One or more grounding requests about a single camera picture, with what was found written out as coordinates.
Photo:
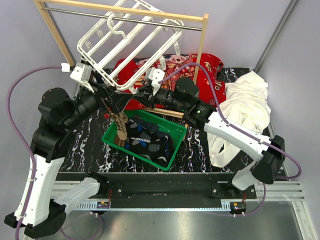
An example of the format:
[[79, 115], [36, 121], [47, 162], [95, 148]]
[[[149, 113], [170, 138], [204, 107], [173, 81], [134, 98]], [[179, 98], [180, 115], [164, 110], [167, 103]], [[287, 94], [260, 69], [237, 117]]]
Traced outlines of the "beige argyle sock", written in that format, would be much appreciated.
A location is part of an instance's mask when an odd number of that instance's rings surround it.
[[120, 140], [125, 141], [128, 137], [126, 123], [128, 122], [127, 115], [122, 111], [119, 114], [111, 113], [111, 118], [117, 128], [117, 136]]

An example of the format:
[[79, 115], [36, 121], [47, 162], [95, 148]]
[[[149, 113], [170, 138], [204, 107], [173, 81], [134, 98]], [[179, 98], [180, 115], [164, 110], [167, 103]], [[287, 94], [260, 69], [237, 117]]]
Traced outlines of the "black blue sports sock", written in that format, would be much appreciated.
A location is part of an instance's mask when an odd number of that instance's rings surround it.
[[157, 151], [173, 151], [172, 137], [157, 124], [131, 117], [126, 123], [127, 140], [124, 148], [135, 154], [147, 154]]

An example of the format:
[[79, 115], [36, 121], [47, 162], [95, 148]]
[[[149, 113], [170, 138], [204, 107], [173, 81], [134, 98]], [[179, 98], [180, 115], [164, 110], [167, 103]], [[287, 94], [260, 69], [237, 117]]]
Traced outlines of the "white plastic clip hanger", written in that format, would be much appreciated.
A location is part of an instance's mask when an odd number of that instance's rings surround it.
[[[122, 14], [120, 12], [108, 11], [105, 15], [100, 17], [100, 20], [78, 41], [77, 50], [81, 56], [92, 66], [92, 69], [97, 71], [103, 82], [112, 87], [116, 87], [117, 91], [130, 90], [131, 93], [135, 94], [137, 88], [134, 84], [138, 79], [157, 61], [159, 60], [161, 64], [164, 64], [162, 60], [164, 58], [165, 51], [170, 47], [174, 46], [176, 53], [180, 52], [178, 39], [183, 34], [183, 27], [185, 26], [182, 20], [174, 20], [171, 18], [165, 18], [163, 21], [155, 23], [155, 30], [153, 30], [129, 55], [124, 61], [114, 69], [110, 74], [106, 73], [104, 67], [113, 60], [125, 47], [127, 47], [135, 37], [143, 30], [147, 24], [153, 23], [153, 18], [151, 16], [145, 16], [142, 20], [134, 20], [137, 23], [136, 26], [129, 33], [125, 33], [120, 30], [120, 27], [125, 23], [130, 21], [130, 13]], [[99, 28], [106, 24], [108, 27], [108, 32], [104, 35], [101, 40], [98, 41], [93, 47], [88, 51], [83, 49], [83, 45], [92, 36], [93, 33], [99, 30]], [[125, 83], [120, 83], [115, 80], [115, 77], [119, 72], [128, 65], [128, 63], [136, 57], [136, 55], [142, 51], [142, 49], [160, 33], [164, 28], [173, 28], [173, 35], [142, 65], [142, 67], [127, 80]], [[113, 47], [109, 53], [102, 58], [102, 60], [94, 60], [92, 55], [113, 35], [120, 35], [122, 39]]]

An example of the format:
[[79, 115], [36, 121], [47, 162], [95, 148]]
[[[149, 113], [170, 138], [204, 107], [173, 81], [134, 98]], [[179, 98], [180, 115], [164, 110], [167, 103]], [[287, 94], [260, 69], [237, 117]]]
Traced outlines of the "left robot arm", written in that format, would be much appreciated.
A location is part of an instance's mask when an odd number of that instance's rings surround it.
[[67, 193], [52, 198], [54, 183], [70, 145], [76, 139], [74, 130], [101, 107], [120, 113], [132, 94], [116, 92], [111, 87], [95, 84], [93, 90], [82, 88], [76, 99], [60, 87], [47, 90], [38, 105], [41, 118], [30, 143], [30, 169], [25, 189], [16, 211], [4, 222], [32, 239], [57, 233], [66, 217], [90, 197], [110, 194], [108, 178], [97, 172], [84, 175]]

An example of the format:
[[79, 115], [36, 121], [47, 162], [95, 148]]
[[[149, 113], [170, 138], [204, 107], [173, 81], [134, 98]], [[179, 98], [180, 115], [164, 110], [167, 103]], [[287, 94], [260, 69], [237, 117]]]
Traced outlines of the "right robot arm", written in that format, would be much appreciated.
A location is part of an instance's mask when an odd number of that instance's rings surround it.
[[149, 83], [133, 94], [133, 99], [149, 108], [156, 104], [181, 112], [190, 126], [220, 137], [249, 155], [253, 162], [238, 170], [227, 185], [228, 195], [239, 198], [245, 190], [258, 182], [271, 185], [285, 160], [285, 140], [255, 133], [228, 120], [216, 107], [200, 100], [199, 88], [190, 78], [177, 81], [174, 90], [160, 87], [154, 90]]

